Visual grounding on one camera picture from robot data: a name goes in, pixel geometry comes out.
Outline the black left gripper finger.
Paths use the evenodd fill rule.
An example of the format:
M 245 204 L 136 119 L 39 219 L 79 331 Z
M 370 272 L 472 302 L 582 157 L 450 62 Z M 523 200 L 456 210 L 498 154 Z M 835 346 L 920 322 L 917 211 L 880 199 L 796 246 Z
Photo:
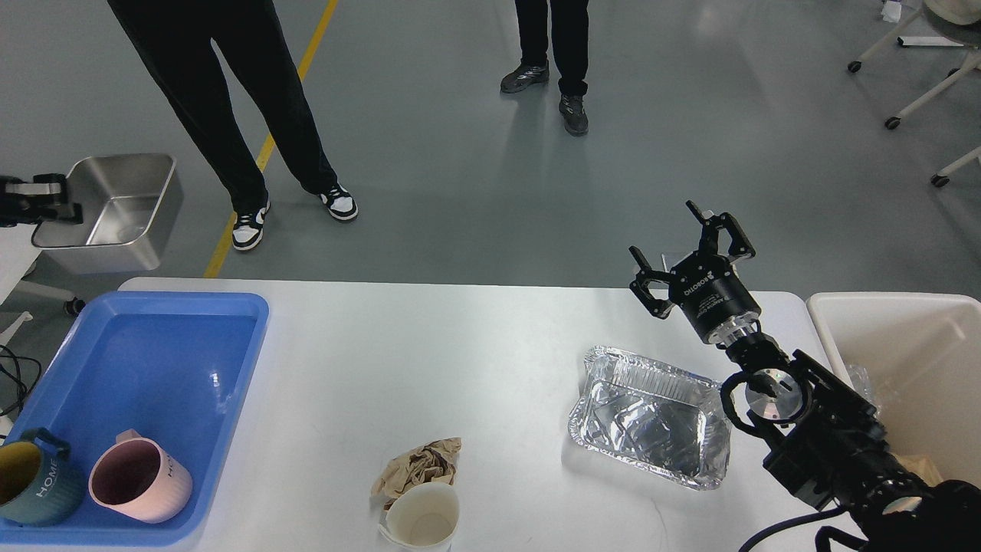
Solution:
M 1 199 L 1 227 L 37 225 L 42 222 L 83 224 L 83 206 L 78 203 L 32 204 L 27 199 Z
M 45 200 L 68 200 L 70 198 L 67 176 L 62 172 L 45 172 L 34 175 L 30 182 L 10 175 L 1 175 L 2 193 L 42 198 Z

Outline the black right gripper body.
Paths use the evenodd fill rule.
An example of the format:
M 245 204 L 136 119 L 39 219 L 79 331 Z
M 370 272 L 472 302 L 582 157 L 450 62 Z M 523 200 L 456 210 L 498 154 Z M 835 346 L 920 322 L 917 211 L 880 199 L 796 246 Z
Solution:
M 702 343 L 733 343 L 758 331 L 760 305 L 727 256 L 693 251 L 670 269 L 669 300 L 679 305 Z

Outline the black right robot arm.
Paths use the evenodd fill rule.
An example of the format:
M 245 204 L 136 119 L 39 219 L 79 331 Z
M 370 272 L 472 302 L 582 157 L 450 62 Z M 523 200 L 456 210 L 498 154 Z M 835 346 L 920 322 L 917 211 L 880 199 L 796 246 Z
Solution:
M 814 509 L 758 531 L 743 551 L 841 514 L 861 536 L 823 525 L 816 550 L 837 542 L 856 551 L 977 551 L 979 489 L 963 480 L 928 485 L 903 467 L 871 402 L 801 350 L 785 353 L 761 330 L 760 306 L 734 267 L 756 254 L 736 218 L 693 202 L 687 208 L 701 227 L 697 249 L 658 271 L 630 247 L 638 266 L 630 289 L 653 317 L 665 319 L 680 307 L 701 342 L 738 364 L 721 387 L 723 412 L 736 429 L 767 444 L 763 467 Z

